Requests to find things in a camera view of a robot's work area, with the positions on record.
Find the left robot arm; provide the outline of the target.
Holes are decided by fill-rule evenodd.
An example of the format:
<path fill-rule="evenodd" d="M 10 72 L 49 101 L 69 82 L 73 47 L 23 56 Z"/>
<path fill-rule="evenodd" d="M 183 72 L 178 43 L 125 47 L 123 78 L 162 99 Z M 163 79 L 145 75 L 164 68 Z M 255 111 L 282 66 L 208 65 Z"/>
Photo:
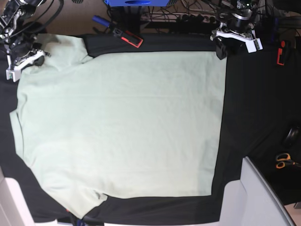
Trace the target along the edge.
<path fill-rule="evenodd" d="M 217 10 L 215 18 L 219 26 L 212 31 L 210 40 L 216 44 L 216 56 L 222 60 L 232 54 L 235 42 L 243 43 L 248 53 L 263 50 L 260 38 L 255 34 L 257 4 L 250 0 L 238 0 L 236 5 L 226 5 Z"/>

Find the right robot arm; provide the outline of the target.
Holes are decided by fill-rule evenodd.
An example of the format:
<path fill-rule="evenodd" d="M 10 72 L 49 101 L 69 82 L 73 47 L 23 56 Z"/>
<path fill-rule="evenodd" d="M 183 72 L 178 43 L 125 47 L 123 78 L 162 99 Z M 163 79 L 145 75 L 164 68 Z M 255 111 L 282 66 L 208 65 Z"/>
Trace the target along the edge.
<path fill-rule="evenodd" d="M 43 0 L 4 0 L 0 3 L 0 50 L 7 58 L 7 80 L 21 78 L 26 67 L 44 63 L 50 54 L 37 43 L 37 32 L 30 33 L 34 22 L 24 24 L 31 18 Z"/>

